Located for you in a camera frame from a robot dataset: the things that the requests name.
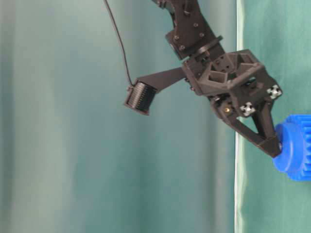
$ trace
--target black bracket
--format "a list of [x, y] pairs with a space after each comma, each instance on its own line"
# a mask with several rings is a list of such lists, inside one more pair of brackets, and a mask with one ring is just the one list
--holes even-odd
[[[208, 98], [218, 118], [271, 157], [278, 156], [271, 109], [282, 90], [264, 65], [249, 50], [225, 53], [222, 37], [214, 35], [197, 0], [152, 1], [172, 16], [174, 29], [166, 38], [178, 58], [187, 60], [182, 68], [137, 78], [125, 105], [148, 115], [155, 94], [185, 78], [191, 90]], [[251, 117], [258, 132], [240, 117]]]

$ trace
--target fabric curtain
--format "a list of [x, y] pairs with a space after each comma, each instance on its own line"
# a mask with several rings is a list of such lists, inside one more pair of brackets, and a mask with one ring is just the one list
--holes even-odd
[[[250, 49], [283, 89], [272, 110], [274, 123], [289, 114], [311, 114], [311, 2], [238, 3], [238, 44]], [[291, 181], [276, 170], [269, 156], [240, 138], [237, 172], [237, 233], [311, 231], [310, 182]]]
[[[180, 67], [151, 0], [110, 0], [133, 78]], [[235, 0], [200, 0], [227, 51]], [[101, 0], [0, 0], [0, 232], [232, 232], [234, 132], [183, 81], [122, 104]]]

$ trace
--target curtain fold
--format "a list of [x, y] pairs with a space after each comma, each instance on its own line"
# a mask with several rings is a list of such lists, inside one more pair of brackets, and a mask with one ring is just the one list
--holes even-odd
[[[133, 78], [180, 67], [152, 1], [110, 0]], [[200, 0], [227, 51], [234, 0]], [[234, 132], [180, 81], [125, 108], [101, 0], [0, 0], [0, 232], [231, 232]]]

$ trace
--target gear teeth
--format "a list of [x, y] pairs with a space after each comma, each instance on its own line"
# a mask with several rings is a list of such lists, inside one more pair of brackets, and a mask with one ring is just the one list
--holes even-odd
[[311, 177], [311, 171], [305, 171], [304, 169], [301, 171], [301, 175], [304, 177]]
[[311, 135], [306, 135], [306, 142], [311, 143]]
[[307, 171], [311, 171], [311, 164], [305, 164], [304, 169]]
[[311, 134], [311, 127], [303, 127], [302, 130], [307, 134]]
[[311, 115], [290, 115], [284, 123], [295, 124], [303, 134], [304, 153], [300, 168], [294, 172], [287, 172], [294, 181], [311, 181]]

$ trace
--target gripper jaw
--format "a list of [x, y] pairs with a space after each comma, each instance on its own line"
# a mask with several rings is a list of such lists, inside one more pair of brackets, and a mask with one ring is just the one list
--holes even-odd
[[[282, 90], [249, 50], [214, 60], [191, 57], [183, 63], [183, 70], [194, 92], [209, 99], [218, 118], [270, 156], [280, 154], [271, 109]], [[252, 117], [258, 132], [238, 117]]]

